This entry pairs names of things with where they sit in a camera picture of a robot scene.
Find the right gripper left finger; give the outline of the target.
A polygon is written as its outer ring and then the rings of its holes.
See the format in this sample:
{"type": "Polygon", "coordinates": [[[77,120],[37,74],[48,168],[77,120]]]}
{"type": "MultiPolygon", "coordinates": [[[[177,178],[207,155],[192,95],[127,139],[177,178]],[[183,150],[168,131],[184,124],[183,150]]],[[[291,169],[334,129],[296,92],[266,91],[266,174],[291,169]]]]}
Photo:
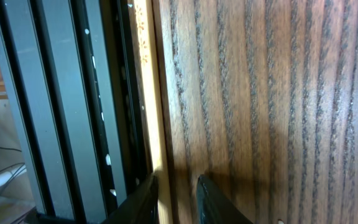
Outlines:
{"type": "Polygon", "coordinates": [[[158,178],[150,174],[103,224],[158,223],[158,178]]]}

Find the wooden chopstick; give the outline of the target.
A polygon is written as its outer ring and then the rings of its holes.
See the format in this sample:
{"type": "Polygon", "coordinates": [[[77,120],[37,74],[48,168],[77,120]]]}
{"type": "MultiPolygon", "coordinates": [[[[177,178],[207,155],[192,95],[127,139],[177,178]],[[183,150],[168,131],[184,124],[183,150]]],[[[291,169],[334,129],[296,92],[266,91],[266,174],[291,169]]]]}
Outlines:
{"type": "Polygon", "coordinates": [[[135,64],[143,96],[141,109],[147,122],[146,139],[151,168],[158,177],[158,220],[160,223],[173,223],[152,3],[148,0],[129,1],[128,10],[134,34],[135,64]]]}

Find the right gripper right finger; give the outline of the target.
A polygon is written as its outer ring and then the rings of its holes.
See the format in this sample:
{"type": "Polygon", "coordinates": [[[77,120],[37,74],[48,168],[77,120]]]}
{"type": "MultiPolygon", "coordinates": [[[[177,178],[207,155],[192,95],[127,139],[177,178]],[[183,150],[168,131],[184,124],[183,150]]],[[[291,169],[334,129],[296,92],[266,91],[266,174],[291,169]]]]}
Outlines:
{"type": "Polygon", "coordinates": [[[206,175],[198,177],[196,202],[199,224],[252,224],[206,175]]]}

